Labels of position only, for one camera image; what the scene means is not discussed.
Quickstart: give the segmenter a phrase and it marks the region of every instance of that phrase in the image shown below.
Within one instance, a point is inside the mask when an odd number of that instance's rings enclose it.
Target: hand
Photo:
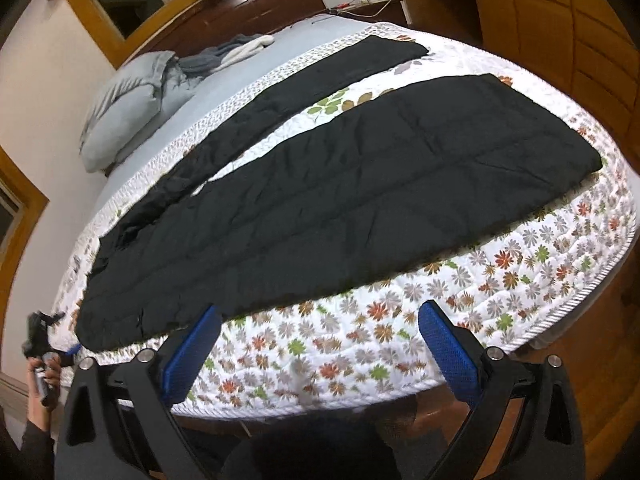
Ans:
[[[45,381],[54,389],[52,402],[49,406],[43,406],[40,402],[40,393],[36,385],[34,370],[42,366],[42,361],[30,357],[27,361],[27,387],[29,391],[27,419],[42,431],[49,431],[51,424],[51,412],[58,405],[60,396],[60,356],[55,355],[53,359],[47,361],[49,367],[45,372]]]

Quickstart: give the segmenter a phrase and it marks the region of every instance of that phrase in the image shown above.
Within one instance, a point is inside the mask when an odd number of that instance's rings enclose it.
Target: silver screw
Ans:
[[[486,354],[491,361],[499,361],[504,357],[504,352],[497,346],[489,346],[489,348],[486,349]]]
[[[94,358],[85,357],[84,359],[82,359],[82,361],[80,361],[80,364],[78,366],[82,368],[82,370],[88,370],[93,365],[94,365]]]
[[[141,363],[148,363],[155,355],[156,353],[151,348],[145,348],[138,354],[138,361]]]
[[[552,365],[553,368],[559,368],[562,366],[562,359],[559,358],[557,355],[551,354],[549,357],[546,358],[546,360],[550,365]]]

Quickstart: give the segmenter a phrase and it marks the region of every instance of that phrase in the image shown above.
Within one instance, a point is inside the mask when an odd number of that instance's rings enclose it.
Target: floral pattern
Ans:
[[[417,41],[430,54],[350,85],[321,100],[247,150],[214,178],[262,156],[279,142],[332,120],[387,91],[443,75],[490,72],[551,110],[602,154],[603,169],[555,203],[470,247],[441,254],[410,272],[317,301],[284,305],[224,324],[188,399],[174,412],[213,418],[281,416],[348,408],[425,390],[442,377],[417,327],[434,298],[452,322],[483,345],[512,351],[578,305],[622,257],[635,232],[626,162],[607,132],[582,108],[526,70],[474,47],[377,23],[317,47],[245,88],[175,139],[114,195],[82,232],[54,306],[72,314],[51,341],[69,348],[75,313],[98,237],[186,151],[267,86],[369,34]],[[164,338],[96,355],[132,358]],[[79,358],[94,355],[83,349]],[[63,382],[69,385],[66,370]]]

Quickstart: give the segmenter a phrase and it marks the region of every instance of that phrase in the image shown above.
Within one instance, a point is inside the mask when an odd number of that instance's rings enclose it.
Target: pillowcase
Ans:
[[[175,52],[170,50],[147,52],[120,67],[94,99],[80,135],[80,149],[84,145],[87,133],[119,98],[144,85],[151,85],[159,90],[162,87],[164,70],[174,56]]]
[[[160,126],[167,122],[196,93],[200,78],[187,78],[182,69],[171,63],[166,70],[162,85],[160,113],[153,117],[116,155],[116,165],[131,155],[143,142],[151,137]]]
[[[87,173],[103,170],[116,154],[160,111],[159,91],[138,86],[120,97],[91,128],[80,149]]]

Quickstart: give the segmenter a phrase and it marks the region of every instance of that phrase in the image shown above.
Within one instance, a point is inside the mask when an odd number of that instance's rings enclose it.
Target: headboard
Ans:
[[[238,34],[270,34],[324,10],[322,0],[201,0],[136,54],[173,50],[197,54]]]

